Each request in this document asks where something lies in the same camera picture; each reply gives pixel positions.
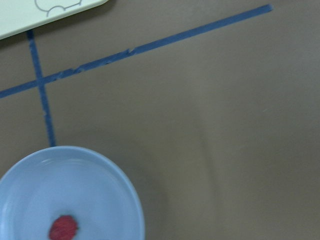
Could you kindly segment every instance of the blue line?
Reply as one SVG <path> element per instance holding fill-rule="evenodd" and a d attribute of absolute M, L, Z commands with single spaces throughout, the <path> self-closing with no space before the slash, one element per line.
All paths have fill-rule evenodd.
<path fill-rule="evenodd" d="M 262 14 L 266 14 L 272 10 L 273 10 L 272 5 L 270 5 L 270 4 L 264 5 L 264 6 L 261 6 L 261 7 L 234 15 L 234 16 L 231 16 L 231 17 L 224 18 L 222 20 L 211 22 L 211 23 L 203 25 L 203 26 L 199 26 L 199 27 L 196 27 L 196 28 L 193 28 L 193 29 L 169 36 L 169 37 L 165 37 L 160 40 L 156 40 L 156 41 L 138 46 L 138 47 L 134 48 L 133 50 L 127 49 L 125 51 L 121 51 L 116 54 L 82 64 L 77 68 L 69 68 L 69 69 L 54 73 L 54 74 L 46 76 L 46 77 L 41 77 L 42 83 L 48 84 L 48 83 L 54 82 L 59 79 L 65 79 L 67 77 L 70 77 L 75 74 L 79 74 L 81 72 L 85 72 L 85 71 L 95 69 L 95 68 L 98 68 L 98 67 L 101 67 L 101 66 L 104 66 L 107 64 L 111 64 L 111 63 L 120 61 L 122 59 L 131 57 L 131 56 L 134 56 L 137 54 L 145 53 L 147 51 L 157 49 L 157 48 L 163 47 L 168 44 L 172 44 L 172 43 L 175 43 L 175 42 L 187 39 L 187 38 L 194 37 L 199 34 L 203 34 L 203 33 L 212 31 L 214 29 L 219 29 L 219 28 L 222 28 L 222 27 L 225 27 L 225 26 L 228 26 L 231 24 L 235 24 L 235 23 L 238 23 L 240 21 L 243 21 L 243 20 L 246 20 L 249 18 L 253 18 L 253 17 L 259 16 Z M 32 37 L 31 42 L 34 45 L 35 43 L 34 43 L 33 33 L 31 33 L 31 37 Z M 37 49 L 32 48 L 32 50 L 35 50 L 35 56 L 38 56 Z M 38 71 L 38 72 L 36 72 L 36 75 L 42 76 L 39 60 L 36 61 L 35 69 L 36 69 L 36 71 Z M 34 84 L 34 81 L 30 81 L 28 83 L 19 85 L 17 87 L 12 87 L 7 90 L 0 91 L 0 98 L 4 98 L 8 95 L 12 95 L 15 93 L 19 93 L 23 90 L 27 90 L 27 89 L 36 87 L 33 84 Z"/>
<path fill-rule="evenodd" d="M 50 147 L 55 147 L 56 146 L 55 132 L 54 132 L 54 127 L 53 127 L 52 118 L 50 114 L 46 87 L 43 81 L 43 75 L 42 75 L 40 60 L 38 56 L 37 46 L 35 43 L 34 32 L 32 30 L 28 30 L 26 34 L 29 41 L 29 48 L 32 56 L 32 62 L 34 66 L 35 76 L 36 76 L 36 83 L 37 83 L 39 94 L 40 94 L 42 109 L 44 111 L 44 120 L 45 120 L 49 145 Z"/>

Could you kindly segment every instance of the gray drawn outline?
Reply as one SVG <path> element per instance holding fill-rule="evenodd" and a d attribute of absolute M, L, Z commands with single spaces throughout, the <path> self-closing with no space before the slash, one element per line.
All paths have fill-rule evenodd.
<path fill-rule="evenodd" d="M 45 10 L 45 9 L 42 9 L 42 8 L 38 5 L 37 1 L 38 1 L 38 0 L 34 0 L 34 4 L 35 4 L 36 8 L 39 9 L 40 11 L 42 11 L 42 12 L 46 12 L 46 16 L 47 16 L 47 17 L 49 16 L 49 12 L 50 12 L 52 9 L 61 8 L 61 9 L 63 9 L 63 11 L 65 11 L 65 10 L 67 10 L 68 8 L 72 8 L 72 7 L 77 6 L 77 5 L 80 6 L 81 3 L 82 3 L 82 0 L 79 0 L 78 3 L 73 4 L 73 5 L 70 5 L 70 6 L 56 5 L 56 6 L 51 7 L 49 10 Z"/>

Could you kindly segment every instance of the strawberry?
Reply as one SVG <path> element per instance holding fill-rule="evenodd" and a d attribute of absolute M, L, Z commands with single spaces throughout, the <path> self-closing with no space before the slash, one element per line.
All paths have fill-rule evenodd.
<path fill-rule="evenodd" d="M 49 232 L 49 239 L 71 240 L 76 235 L 77 229 L 77 222 L 72 216 L 61 216 L 53 222 Z"/>

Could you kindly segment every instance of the round plate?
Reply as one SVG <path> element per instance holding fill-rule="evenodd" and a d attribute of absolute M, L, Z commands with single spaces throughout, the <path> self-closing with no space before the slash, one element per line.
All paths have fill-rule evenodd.
<path fill-rule="evenodd" d="M 0 239 L 48 240 L 61 215 L 78 223 L 73 240 L 144 240 L 138 195 L 105 156 L 75 146 L 37 151 L 0 181 Z"/>

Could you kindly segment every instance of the red object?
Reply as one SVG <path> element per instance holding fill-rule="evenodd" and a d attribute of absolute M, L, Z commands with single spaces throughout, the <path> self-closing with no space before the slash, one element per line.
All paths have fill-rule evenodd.
<path fill-rule="evenodd" d="M 70 215 L 64 215 L 55 220 L 49 232 L 51 240 L 71 240 L 77 233 L 77 222 Z"/>

